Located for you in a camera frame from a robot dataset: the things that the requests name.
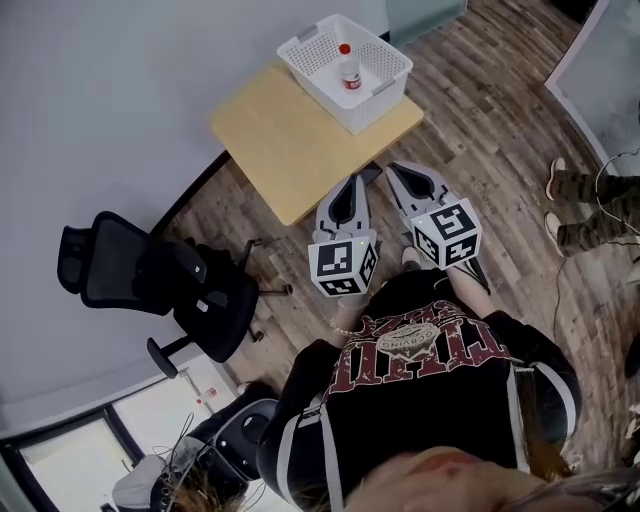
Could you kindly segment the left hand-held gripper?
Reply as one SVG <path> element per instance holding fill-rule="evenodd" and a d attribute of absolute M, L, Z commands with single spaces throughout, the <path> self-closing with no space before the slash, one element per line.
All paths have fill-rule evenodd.
<path fill-rule="evenodd" d="M 366 294 L 379 262 L 367 187 L 382 174 L 366 166 L 339 182 L 318 204 L 308 246 L 312 283 L 325 297 Z"/>

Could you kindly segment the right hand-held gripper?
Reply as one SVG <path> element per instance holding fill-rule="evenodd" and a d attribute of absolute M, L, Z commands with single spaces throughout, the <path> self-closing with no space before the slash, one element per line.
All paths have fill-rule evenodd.
<path fill-rule="evenodd" d="M 394 161 L 385 168 L 385 175 L 403 216 L 406 237 L 429 264 L 446 270 L 478 256 L 480 221 L 470 201 L 451 191 L 439 172 L 414 162 Z"/>

